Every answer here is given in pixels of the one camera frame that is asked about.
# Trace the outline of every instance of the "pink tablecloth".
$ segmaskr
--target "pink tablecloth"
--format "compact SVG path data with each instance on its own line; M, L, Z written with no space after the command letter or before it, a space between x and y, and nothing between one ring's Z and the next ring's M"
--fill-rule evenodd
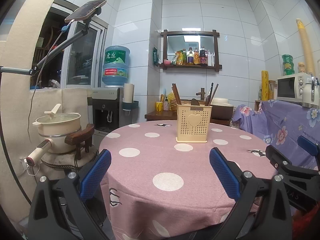
M156 124L171 124L171 127ZM207 143L176 142L176 121L121 127L108 134L111 166L101 189L117 239L162 239L218 224L234 205L209 163L218 147L242 171L271 178L266 144L254 135L210 124Z

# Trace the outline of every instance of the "chopsticks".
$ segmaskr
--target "chopsticks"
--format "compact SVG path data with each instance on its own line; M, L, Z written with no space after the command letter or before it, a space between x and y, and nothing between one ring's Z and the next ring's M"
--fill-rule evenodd
M210 98L211 98L211 95L212 95L212 89L213 89L213 83L211 83L211 88L209 90L207 98L205 99L204 106L208 106L210 104Z
M217 91L218 85L219 85L219 84L217 84L217 85L216 85L216 87L215 87L215 89L214 89L214 92L212 93L212 96L211 96L211 98L210 98L210 100L209 100L209 104L208 104L208 105L210 105L210 104L211 104L212 99L213 99L213 97L214 97L214 94L215 94L215 93L216 93L216 91Z
M172 91L174 93L174 97L176 98L177 104L181 105L181 100L180 100L180 96L178 93L178 89L175 83L172 83Z

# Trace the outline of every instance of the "smartphone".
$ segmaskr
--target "smartphone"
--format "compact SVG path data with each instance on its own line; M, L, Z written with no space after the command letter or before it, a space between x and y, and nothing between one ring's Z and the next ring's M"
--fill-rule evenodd
M65 18L65 22L68 23L71 20L75 21L83 21L89 18L92 15L96 8L105 5L107 0L96 0L85 3L83 6L79 7L72 14L70 14L67 18Z

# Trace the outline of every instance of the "metal screw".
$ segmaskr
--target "metal screw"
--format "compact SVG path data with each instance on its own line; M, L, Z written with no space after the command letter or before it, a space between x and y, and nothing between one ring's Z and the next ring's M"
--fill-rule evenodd
M246 177L246 178L251 178L252 177L252 173L250 171L245 171L243 173L243 175Z
M279 175L275 176L275 181L281 181L281 177Z
M47 179L46 176L42 176L39 180L40 180L40 182L44 182L46 179Z
M73 179L73 178L75 178L77 176L77 174L75 173L75 172L70 172L69 174L68 174L68 178L69 179Z

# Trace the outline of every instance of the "blue gripper pad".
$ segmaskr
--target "blue gripper pad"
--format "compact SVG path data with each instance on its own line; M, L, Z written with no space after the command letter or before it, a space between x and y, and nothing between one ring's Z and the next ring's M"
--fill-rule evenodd
M228 167L226 163L227 160L223 157L223 155L221 155L215 148L211 149L209 154L210 164L217 174L228 197L237 201L240 198L239 181Z
M313 142L310 142L307 138L303 137L302 135L298 137L297 143L302 149L304 149L311 156L318 155L317 146Z
M83 202L93 197L103 176L111 165L111 153L108 150L103 150L98 155L98 158L81 182L80 198Z

